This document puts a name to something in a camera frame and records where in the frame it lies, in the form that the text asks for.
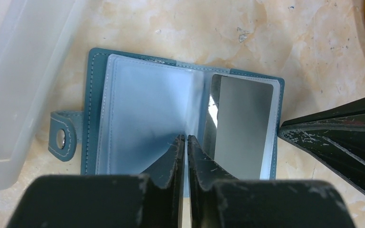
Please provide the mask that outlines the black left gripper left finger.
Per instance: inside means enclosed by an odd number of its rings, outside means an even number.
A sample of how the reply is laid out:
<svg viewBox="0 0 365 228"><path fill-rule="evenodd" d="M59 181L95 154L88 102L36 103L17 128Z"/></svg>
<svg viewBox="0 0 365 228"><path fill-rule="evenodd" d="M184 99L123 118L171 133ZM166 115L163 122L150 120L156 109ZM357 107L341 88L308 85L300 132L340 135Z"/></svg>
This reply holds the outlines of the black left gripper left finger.
<svg viewBox="0 0 365 228"><path fill-rule="evenodd" d="M136 175L46 175L35 179L9 228L179 228L185 137Z"/></svg>

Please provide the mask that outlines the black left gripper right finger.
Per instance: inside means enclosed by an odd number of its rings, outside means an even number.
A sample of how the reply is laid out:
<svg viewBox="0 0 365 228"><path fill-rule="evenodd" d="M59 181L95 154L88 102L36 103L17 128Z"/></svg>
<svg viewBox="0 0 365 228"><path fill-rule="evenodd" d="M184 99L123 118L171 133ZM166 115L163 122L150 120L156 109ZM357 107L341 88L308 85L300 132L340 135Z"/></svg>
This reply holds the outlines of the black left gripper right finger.
<svg viewBox="0 0 365 228"><path fill-rule="evenodd" d="M239 180L187 140L194 228L352 228L334 188L319 180Z"/></svg>

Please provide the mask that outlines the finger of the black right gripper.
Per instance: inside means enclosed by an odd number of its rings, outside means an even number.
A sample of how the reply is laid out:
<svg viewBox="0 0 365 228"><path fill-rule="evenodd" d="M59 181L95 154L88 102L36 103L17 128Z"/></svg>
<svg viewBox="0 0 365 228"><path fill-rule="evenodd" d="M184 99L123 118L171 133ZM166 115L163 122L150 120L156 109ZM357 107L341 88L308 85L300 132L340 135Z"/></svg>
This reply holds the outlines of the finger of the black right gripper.
<svg viewBox="0 0 365 228"><path fill-rule="evenodd" d="M365 195L365 113L282 126L279 137Z"/></svg>
<svg viewBox="0 0 365 228"><path fill-rule="evenodd" d="M303 117L291 119L285 121L282 126L293 125L293 124L301 124L308 123L313 121L326 120L331 118L339 118L352 116L357 114L365 114L365 98L361 98L359 100L341 105L339 107L329 109L326 111L322 111L315 114L306 115Z"/></svg>

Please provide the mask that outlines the dark grey credit card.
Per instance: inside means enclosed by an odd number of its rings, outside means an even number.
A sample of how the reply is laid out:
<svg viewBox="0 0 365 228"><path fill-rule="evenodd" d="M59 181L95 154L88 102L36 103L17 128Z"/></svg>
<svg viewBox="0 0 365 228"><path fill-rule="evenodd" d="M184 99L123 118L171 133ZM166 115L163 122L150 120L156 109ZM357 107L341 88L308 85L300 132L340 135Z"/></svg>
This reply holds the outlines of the dark grey credit card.
<svg viewBox="0 0 365 228"><path fill-rule="evenodd" d="M274 86L243 78L211 77L203 150L232 176L270 178Z"/></svg>

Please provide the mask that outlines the blue leather card holder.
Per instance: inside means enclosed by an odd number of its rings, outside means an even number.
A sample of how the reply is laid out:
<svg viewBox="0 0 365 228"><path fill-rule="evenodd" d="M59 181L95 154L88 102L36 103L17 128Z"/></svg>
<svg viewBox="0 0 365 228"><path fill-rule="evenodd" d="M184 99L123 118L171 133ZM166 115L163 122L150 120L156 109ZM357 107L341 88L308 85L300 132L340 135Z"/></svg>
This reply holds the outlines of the blue leather card holder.
<svg viewBox="0 0 365 228"><path fill-rule="evenodd" d="M51 113L48 151L67 162L80 144L82 175L120 175L146 170L178 135L195 136L202 148L214 74L274 86L268 180L275 179L282 78L97 47L88 53L84 108Z"/></svg>

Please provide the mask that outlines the white plastic card tray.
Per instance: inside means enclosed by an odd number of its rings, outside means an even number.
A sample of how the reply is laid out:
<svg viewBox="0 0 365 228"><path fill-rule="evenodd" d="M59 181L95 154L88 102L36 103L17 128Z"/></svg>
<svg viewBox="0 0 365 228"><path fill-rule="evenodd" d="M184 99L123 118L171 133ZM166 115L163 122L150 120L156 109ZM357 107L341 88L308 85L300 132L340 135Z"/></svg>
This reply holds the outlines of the white plastic card tray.
<svg viewBox="0 0 365 228"><path fill-rule="evenodd" d="M29 152L85 0L0 0L0 190Z"/></svg>

